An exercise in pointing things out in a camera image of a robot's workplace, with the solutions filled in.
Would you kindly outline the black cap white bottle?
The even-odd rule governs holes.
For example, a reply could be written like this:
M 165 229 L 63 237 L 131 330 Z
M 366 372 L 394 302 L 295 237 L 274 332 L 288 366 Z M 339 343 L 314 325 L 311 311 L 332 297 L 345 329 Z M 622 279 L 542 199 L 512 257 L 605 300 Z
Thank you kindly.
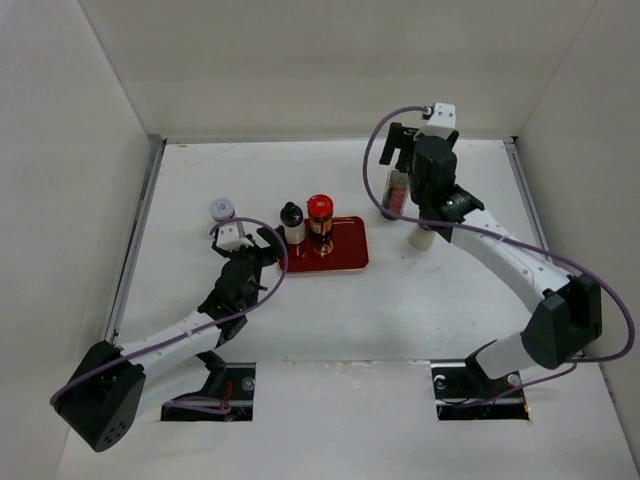
M 304 213 L 294 202 L 287 202 L 280 210 L 280 221 L 289 245 L 299 245 L 306 237 Z

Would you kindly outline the red lid chili sauce jar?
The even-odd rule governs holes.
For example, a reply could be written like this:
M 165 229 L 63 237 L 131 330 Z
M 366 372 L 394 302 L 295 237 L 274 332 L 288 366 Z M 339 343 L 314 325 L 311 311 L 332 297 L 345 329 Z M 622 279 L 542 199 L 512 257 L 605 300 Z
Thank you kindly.
M 333 250 L 334 204 L 326 194 L 315 194 L 307 200 L 307 214 L 309 221 L 309 235 L 314 252 L 321 256 L 328 256 Z

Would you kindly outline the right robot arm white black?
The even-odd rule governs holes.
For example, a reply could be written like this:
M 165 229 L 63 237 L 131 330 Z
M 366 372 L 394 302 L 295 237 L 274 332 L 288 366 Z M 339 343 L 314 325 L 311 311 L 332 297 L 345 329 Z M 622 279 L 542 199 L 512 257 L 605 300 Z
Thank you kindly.
M 508 243 L 484 204 L 456 182 L 457 131 L 425 135 L 399 122 L 390 125 L 380 162 L 391 165 L 404 193 L 387 193 L 385 215 L 401 214 L 412 200 L 422 222 L 409 236 L 410 245 L 427 250 L 436 236 L 466 251 L 504 282 L 531 314 L 523 330 L 493 340 L 465 360 L 464 384 L 483 396 L 517 370 L 558 368 L 602 333 L 601 287 L 589 275 L 572 275 L 545 255 Z

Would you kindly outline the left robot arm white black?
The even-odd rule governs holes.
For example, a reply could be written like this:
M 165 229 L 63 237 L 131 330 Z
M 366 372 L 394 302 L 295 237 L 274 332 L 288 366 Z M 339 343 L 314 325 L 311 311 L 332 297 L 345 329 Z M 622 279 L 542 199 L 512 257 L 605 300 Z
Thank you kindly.
M 216 348 L 246 325 L 248 313 L 274 296 L 274 289 L 262 285 L 261 274 L 274 264 L 288 269 L 288 245 L 282 227 L 264 222 L 257 226 L 265 246 L 250 235 L 230 249 L 212 246 L 226 262 L 195 311 L 143 340 L 94 344 L 69 381 L 52 395 L 51 407 L 93 451 L 103 452 L 122 439 L 150 398 L 153 381 L 192 358 L 213 358 Z

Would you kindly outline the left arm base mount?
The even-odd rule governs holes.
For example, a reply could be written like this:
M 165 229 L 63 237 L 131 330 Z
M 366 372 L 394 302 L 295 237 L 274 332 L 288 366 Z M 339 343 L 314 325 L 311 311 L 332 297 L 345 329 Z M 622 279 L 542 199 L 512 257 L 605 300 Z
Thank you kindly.
M 195 366 L 207 377 L 200 388 L 187 391 L 161 407 L 163 422 L 249 422 L 253 420 L 257 365 L 227 363 L 212 350 L 199 353 Z

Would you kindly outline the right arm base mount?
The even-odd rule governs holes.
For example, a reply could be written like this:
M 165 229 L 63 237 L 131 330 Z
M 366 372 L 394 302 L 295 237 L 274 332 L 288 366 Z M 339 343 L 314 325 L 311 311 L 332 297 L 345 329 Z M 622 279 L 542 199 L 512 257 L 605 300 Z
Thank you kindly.
M 477 379 L 462 361 L 433 362 L 436 414 L 441 421 L 529 420 L 518 371 L 496 380 Z

